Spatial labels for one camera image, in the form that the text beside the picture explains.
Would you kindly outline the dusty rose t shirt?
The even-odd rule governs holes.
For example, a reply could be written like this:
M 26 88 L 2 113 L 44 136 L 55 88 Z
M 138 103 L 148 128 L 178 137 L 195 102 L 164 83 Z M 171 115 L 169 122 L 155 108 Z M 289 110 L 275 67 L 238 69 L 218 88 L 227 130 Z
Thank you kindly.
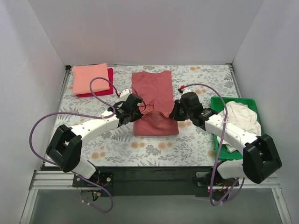
M 131 82 L 132 92 L 144 100 L 143 117 L 134 122 L 135 136 L 178 135 L 177 121 L 169 118 L 174 108 L 171 72 L 134 72 Z

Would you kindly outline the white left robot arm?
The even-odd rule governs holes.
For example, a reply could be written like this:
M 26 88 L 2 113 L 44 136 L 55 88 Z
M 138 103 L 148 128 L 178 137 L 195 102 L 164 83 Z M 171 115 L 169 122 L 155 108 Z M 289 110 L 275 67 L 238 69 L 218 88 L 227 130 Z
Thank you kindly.
M 143 99 L 128 89 L 120 95 L 120 101 L 108 107 L 98 119 L 67 127 L 59 126 L 52 137 L 46 154 L 65 173 L 73 172 L 83 177 L 90 187 L 100 180 L 100 171 L 81 156 L 82 147 L 96 137 L 142 117 L 139 106 Z

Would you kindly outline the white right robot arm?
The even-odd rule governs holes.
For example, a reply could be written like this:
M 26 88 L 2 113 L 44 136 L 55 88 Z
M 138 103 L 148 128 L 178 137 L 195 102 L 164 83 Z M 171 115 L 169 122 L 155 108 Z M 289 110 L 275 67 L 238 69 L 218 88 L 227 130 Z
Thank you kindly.
M 202 130 L 223 137 L 242 155 L 241 160 L 224 161 L 217 165 L 211 174 L 212 182 L 222 185 L 230 178 L 248 178 L 260 184 L 282 167 L 282 162 L 274 140 L 267 134 L 257 136 L 231 123 L 213 109 L 204 108 L 197 94 L 181 86 L 178 91 L 181 99 L 175 100 L 170 118 L 175 121 L 189 119 Z

